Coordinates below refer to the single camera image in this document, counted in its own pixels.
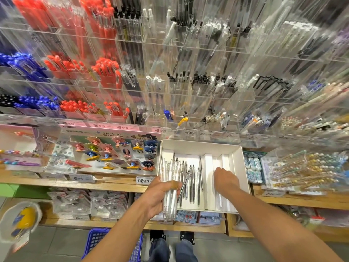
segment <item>person's left arm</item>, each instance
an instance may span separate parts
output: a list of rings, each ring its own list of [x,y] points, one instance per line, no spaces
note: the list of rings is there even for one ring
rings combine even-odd
[[[166,191],[179,189],[176,181],[160,182],[155,178],[82,262],[127,262],[146,223],[162,211]]]

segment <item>person's right arm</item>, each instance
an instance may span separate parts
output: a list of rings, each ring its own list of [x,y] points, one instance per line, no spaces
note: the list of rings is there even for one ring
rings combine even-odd
[[[276,261],[343,261],[299,222],[240,189],[239,179],[232,172],[218,167],[214,172],[214,187],[234,205],[255,238]]]

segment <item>blue shopping basket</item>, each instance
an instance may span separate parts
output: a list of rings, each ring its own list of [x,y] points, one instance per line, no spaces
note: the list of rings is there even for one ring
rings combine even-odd
[[[93,228],[90,230],[87,236],[87,242],[85,247],[85,253],[82,259],[87,256],[103,237],[110,231],[110,228]],[[141,249],[142,249],[143,235],[139,237],[136,247],[133,249],[129,262],[141,262]]]

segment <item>tile floor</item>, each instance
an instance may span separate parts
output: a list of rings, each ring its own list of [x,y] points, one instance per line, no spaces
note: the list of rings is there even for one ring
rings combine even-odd
[[[29,243],[5,262],[78,262],[85,250],[88,230],[40,226],[32,234]],[[165,232],[171,253],[179,241],[179,232]],[[329,243],[329,246],[349,262],[349,245]],[[142,261],[149,258],[149,231],[144,231]],[[270,262],[274,261],[267,251],[250,238],[232,238],[225,234],[195,233],[194,253],[200,262]]]

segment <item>leg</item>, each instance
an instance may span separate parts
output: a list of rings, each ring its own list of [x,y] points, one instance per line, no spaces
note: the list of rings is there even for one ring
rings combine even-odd
[[[170,249],[166,244],[164,231],[151,230],[151,248],[149,250],[148,262],[168,262],[170,260]]]
[[[198,262],[193,245],[194,233],[180,232],[180,243],[176,245],[176,262]]]

